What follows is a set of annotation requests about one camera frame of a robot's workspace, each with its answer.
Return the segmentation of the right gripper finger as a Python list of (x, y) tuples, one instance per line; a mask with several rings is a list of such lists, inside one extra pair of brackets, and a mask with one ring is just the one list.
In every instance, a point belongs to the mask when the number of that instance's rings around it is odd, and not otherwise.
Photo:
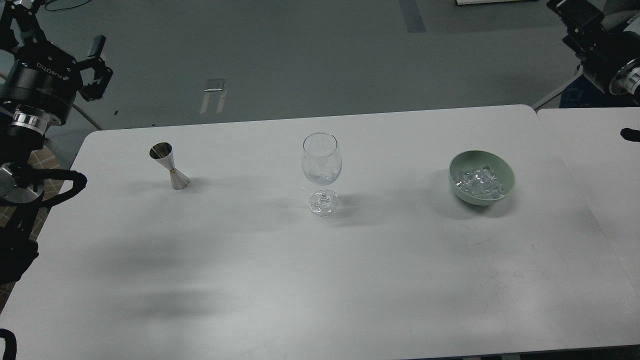
[(577, 56), (585, 56), (606, 31), (602, 25), (605, 16), (588, 0), (547, 0), (546, 6), (560, 18), (566, 27), (562, 43)]

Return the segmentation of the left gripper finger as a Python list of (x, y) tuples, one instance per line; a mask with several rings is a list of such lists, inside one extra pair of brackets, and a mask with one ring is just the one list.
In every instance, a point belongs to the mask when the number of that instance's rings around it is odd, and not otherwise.
[(37, 13), (45, 5), (44, 0), (3, 0), (0, 18), (0, 48), (17, 53), (21, 47), (13, 25), (17, 26), (23, 46), (45, 44), (48, 39), (42, 30)]
[(78, 93), (85, 101), (102, 100), (106, 89), (110, 84), (110, 80), (114, 75), (114, 71), (106, 65), (102, 58), (102, 52), (105, 48), (105, 35), (97, 35), (93, 39), (93, 43), (87, 53), (87, 59), (78, 62), (75, 68), (78, 72), (93, 69), (93, 79), (87, 84), (83, 84)]

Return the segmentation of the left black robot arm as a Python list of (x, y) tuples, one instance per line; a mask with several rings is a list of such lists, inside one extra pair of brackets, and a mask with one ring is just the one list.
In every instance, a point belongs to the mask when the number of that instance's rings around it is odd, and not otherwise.
[(13, 56), (1, 85), (1, 205), (13, 208), (1, 226), (1, 285), (18, 282), (39, 256), (31, 238), (39, 210), (77, 196), (86, 186), (74, 170), (38, 169), (32, 152), (43, 149), (46, 132), (66, 123), (74, 101), (103, 98), (114, 71), (102, 59), (106, 38), (98, 35), (84, 60), (49, 41), (37, 20), (49, 0), (5, 0), (1, 50)]

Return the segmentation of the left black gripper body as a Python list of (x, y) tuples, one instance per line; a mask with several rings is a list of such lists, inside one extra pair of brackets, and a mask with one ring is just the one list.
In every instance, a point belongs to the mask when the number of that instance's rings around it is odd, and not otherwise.
[(13, 122), (19, 107), (43, 112), (51, 125), (64, 125), (83, 86), (82, 62), (51, 42), (3, 42), (1, 50), (14, 56), (1, 85), (1, 125)]

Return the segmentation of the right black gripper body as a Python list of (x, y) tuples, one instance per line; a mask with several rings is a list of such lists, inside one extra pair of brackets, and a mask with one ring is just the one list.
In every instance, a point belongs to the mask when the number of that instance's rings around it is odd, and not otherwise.
[(606, 32), (592, 22), (574, 30), (583, 75), (610, 96), (639, 97), (640, 37), (633, 30)]

